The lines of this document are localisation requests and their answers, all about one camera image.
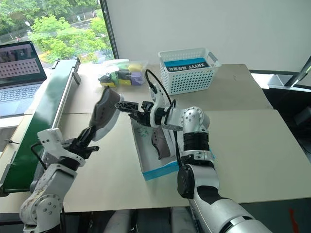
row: purple block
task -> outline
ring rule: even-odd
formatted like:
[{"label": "purple block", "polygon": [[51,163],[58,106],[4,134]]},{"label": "purple block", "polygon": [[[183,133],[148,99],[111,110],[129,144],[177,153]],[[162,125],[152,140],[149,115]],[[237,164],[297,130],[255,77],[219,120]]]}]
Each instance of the purple block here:
[{"label": "purple block", "polygon": [[131,73],[132,85],[138,86],[142,85],[145,82],[144,77],[141,72],[132,72]]}]

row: green conveyor belt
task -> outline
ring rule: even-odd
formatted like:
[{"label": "green conveyor belt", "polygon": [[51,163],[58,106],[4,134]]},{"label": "green conveyor belt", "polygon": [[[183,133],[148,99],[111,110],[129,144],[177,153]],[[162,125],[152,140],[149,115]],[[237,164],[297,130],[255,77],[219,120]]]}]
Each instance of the green conveyor belt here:
[{"label": "green conveyor belt", "polygon": [[[71,69],[76,67],[77,62],[79,61],[61,60],[53,71],[51,80],[26,130],[18,151],[16,151],[14,160],[7,166],[6,176],[4,174],[5,177],[2,178],[2,181],[4,180],[1,187],[2,195],[29,191],[38,164],[38,160],[32,154],[30,146],[38,140],[37,132],[51,128],[66,83],[70,78]],[[41,153],[42,148],[40,150],[39,148],[37,147],[36,150]]]}]

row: laptop screen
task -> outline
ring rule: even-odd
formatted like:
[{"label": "laptop screen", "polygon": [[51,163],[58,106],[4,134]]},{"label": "laptop screen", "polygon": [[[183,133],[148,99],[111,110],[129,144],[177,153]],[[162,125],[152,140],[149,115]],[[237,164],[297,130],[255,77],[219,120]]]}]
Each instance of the laptop screen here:
[{"label": "laptop screen", "polygon": [[0,45],[0,87],[46,80],[31,41]]}]

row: window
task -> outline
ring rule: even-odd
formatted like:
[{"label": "window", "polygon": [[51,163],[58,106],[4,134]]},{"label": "window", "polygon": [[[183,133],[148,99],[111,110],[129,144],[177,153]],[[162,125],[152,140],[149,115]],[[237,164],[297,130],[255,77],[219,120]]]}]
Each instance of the window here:
[{"label": "window", "polygon": [[114,59],[98,0],[1,0],[0,44],[31,40],[44,68]]}]

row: white wall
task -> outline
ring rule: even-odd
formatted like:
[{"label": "white wall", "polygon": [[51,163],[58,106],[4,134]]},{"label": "white wall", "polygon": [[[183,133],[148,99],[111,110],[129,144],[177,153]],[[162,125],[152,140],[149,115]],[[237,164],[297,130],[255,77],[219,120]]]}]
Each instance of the white wall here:
[{"label": "white wall", "polygon": [[121,58],[207,47],[221,63],[300,71],[311,55],[311,0],[107,0]]}]

